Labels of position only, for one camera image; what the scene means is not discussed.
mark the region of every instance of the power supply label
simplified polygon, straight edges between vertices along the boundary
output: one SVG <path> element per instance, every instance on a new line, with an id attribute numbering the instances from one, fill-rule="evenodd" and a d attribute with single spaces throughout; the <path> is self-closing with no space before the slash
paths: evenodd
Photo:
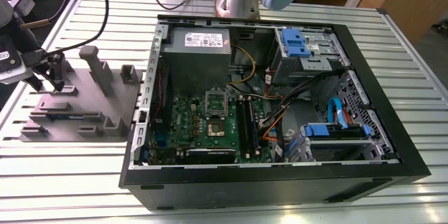
<path id="1" fill-rule="evenodd" d="M 223 34 L 185 34 L 185 47 L 223 47 Z"/>

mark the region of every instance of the aluminum table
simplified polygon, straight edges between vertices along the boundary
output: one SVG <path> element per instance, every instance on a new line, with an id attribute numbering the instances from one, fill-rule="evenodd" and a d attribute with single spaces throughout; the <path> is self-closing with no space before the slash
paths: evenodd
<path id="1" fill-rule="evenodd" d="M 175 5 L 181 0 L 161 0 Z M 52 50 L 91 38 L 103 0 L 71 0 L 45 40 Z M 213 0 L 167 12 L 155 0 L 111 0 L 100 58 L 145 69 L 157 14 L 212 16 Z M 388 15 L 375 9 L 291 5 L 263 19 L 347 25 L 432 176 L 352 203 L 148 211 L 119 188 L 125 143 L 23 143 L 20 129 L 39 94 L 20 83 L 0 113 L 0 221 L 101 223 L 439 223 L 448 220 L 448 92 Z M 87 68 L 67 52 L 75 68 Z"/>

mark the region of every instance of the label sticker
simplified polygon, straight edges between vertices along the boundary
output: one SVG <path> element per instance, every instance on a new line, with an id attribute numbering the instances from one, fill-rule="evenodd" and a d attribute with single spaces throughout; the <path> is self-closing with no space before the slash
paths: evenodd
<path id="1" fill-rule="evenodd" d="M 296 132 L 292 129 L 288 129 L 287 137 L 292 137 Z"/>
<path id="2" fill-rule="evenodd" d="M 308 50 L 319 50 L 317 45 L 307 45 Z"/>
<path id="3" fill-rule="evenodd" d="M 84 116 L 69 115 L 68 118 L 69 118 L 69 119 L 73 119 L 73 120 L 83 120 L 83 119 L 84 119 Z"/>
<path id="4" fill-rule="evenodd" d="M 223 47 L 223 34 L 185 34 L 185 47 Z"/>
<path id="5" fill-rule="evenodd" d="M 0 60 L 8 59 L 8 58 L 9 58 L 8 51 L 0 52 Z"/>
<path id="6" fill-rule="evenodd" d="M 272 76 L 267 74 L 267 84 L 271 85 Z"/>
<path id="7" fill-rule="evenodd" d="M 279 156 L 283 155 L 283 149 L 279 146 L 275 147 L 275 152 L 277 152 Z"/>

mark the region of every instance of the yellow cable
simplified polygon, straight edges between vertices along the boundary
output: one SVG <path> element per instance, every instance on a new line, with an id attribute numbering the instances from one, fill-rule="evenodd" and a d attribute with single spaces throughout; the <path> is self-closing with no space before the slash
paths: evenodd
<path id="1" fill-rule="evenodd" d="M 264 135 L 263 135 L 263 139 L 268 139 L 269 137 L 267 137 L 267 135 L 268 135 L 268 133 L 271 132 L 271 130 L 272 130 L 272 128 L 273 128 L 273 126 L 277 124 L 277 122 L 280 121 L 280 119 L 281 119 L 281 117 L 283 117 L 283 115 L 287 113 L 287 110 L 281 113 L 281 115 L 279 116 L 279 118 L 275 120 L 275 122 L 271 124 L 271 127 L 268 128 L 268 130 L 265 131 L 265 133 L 264 133 Z"/>
<path id="2" fill-rule="evenodd" d="M 245 53 L 245 55 L 249 57 L 249 59 L 251 59 L 251 61 L 252 61 L 252 72 L 251 72 L 249 76 L 245 77 L 245 78 L 244 78 L 243 80 L 240 80 L 240 81 L 231 81 L 231 82 L 228 82 L 229 84 L 239 84 L 239 83 L 245 82 L 245 81 L 247 81 L 248 79 L 251 79 L 252 76 L 255 75 L 256 62 L 255 62 L 255 59 L 253 59 L 252 55 L 251 55 L 251 54 L 249 54 L 241 47 L 239 47 L 239 46 L 236 46 L 236 45 L 232 45 L 232 47 L 236 47 L 239 50 L 241 50 L 241 52 Z"/>

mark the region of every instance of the motherboard chip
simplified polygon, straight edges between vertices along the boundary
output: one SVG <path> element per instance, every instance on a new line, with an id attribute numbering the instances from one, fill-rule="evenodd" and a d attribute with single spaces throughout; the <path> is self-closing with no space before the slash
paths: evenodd
<path id="1" fill-rule="evenodd" d="M 225 120 L 207 120 L 207 135 L 225 136 Z"/>

